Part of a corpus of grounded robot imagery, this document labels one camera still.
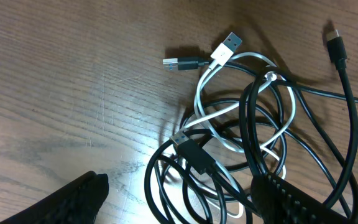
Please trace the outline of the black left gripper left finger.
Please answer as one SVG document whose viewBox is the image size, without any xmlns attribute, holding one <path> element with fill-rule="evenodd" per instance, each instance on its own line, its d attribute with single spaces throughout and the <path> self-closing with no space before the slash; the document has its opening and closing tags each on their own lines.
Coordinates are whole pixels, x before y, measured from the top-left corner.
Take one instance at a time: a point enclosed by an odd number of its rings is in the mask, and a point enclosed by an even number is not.
<svg viewBox="0 0 358 224">
<path fill-rule="evenodd" d="M 3 223 L 94 224 L 109 194 L 107 174 L 89 171 Z"/>
</svg>

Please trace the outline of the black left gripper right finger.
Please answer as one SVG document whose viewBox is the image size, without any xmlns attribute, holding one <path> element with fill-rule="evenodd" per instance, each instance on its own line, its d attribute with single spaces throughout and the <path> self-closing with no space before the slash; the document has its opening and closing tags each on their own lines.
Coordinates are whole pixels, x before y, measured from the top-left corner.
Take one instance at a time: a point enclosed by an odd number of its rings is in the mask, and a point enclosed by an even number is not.
<svg viewBox="0 0 358 224">
<path fill-rule="evenodd" d="M 322 203 L 275 174 L 253 177 L 252 203 L 265 223 L 331 224 L 350 223 L 350 219 L 326 208 Z"/>
</svg>

